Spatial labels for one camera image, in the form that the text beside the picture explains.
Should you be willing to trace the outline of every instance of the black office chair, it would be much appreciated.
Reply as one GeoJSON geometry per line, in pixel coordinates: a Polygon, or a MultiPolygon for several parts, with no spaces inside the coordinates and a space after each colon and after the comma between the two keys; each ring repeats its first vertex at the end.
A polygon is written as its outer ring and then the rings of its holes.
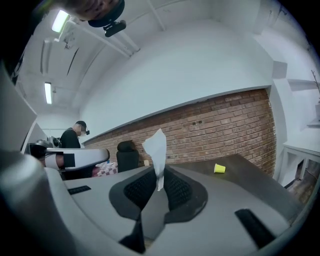
{"type": "Polygon", "coordinates": [[[117,149],[118,173],[138,168],[139,152],[135,149],[132,140],[120,142],[117,149]]]}

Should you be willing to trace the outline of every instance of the ceiling light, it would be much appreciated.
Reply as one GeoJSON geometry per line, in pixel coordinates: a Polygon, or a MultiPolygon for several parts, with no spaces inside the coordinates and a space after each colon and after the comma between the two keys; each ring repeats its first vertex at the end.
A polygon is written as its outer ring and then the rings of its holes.
{"type": "Polygon", "coordinates": [[[55,32],[58,32],[60,33],[67,18],[68,18],[69,14],[66,13],[65,11],[63,10],[60,10],[58,15],[56,16],[55,20],[54,20],[54,23],[52,25],[52,30],[55,31],[55,32]]]}
{"type": "Polygon", "coordinates": [[[52,100],[51,100],[51,83],[45,82],[44,83],[44,90],[45,90],[46,103],[52,104],[52,100]]]}

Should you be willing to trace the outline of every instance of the tissue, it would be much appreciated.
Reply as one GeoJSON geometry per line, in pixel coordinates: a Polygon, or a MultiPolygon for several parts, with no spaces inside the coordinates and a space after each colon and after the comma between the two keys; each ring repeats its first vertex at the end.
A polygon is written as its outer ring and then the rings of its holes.
{"type": "Polygon", "coordinates": [[[145,152],[151,157],[155,175],[157,177],[157,187],[160,191],[164,187],[164,170],[166,164],[167,139],[161,129],[142,143],[145,152]]]}

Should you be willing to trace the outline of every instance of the brick wall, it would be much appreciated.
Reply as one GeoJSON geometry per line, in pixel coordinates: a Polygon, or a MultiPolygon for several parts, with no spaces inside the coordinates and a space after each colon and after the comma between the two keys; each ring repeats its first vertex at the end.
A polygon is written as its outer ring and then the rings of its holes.
{"type": "Polygon", "coordinates": [[[134,122],[88,141],[117,161],[117,145],[132,140],[139,161],[151,158],[142,143],[159,128],[167,140],[166,163],[195,162],[240,154],[272,175],[276,161],[275,123],[265,89],[211,98],[134,122]]]}

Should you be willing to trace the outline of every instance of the floor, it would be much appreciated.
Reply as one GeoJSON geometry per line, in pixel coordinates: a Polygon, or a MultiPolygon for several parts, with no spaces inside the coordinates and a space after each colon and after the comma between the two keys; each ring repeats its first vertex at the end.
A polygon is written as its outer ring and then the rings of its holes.
{"type": "Polygon", "coordinates": [[[301,168],[302,163],[298,166],[295,181],[287,188],[287,190],[305,205],[314,191],[315,185],[319,178],[320,164],[309,161],[308,168],[306,169],[302,180],[299,179],[301,168]]]}

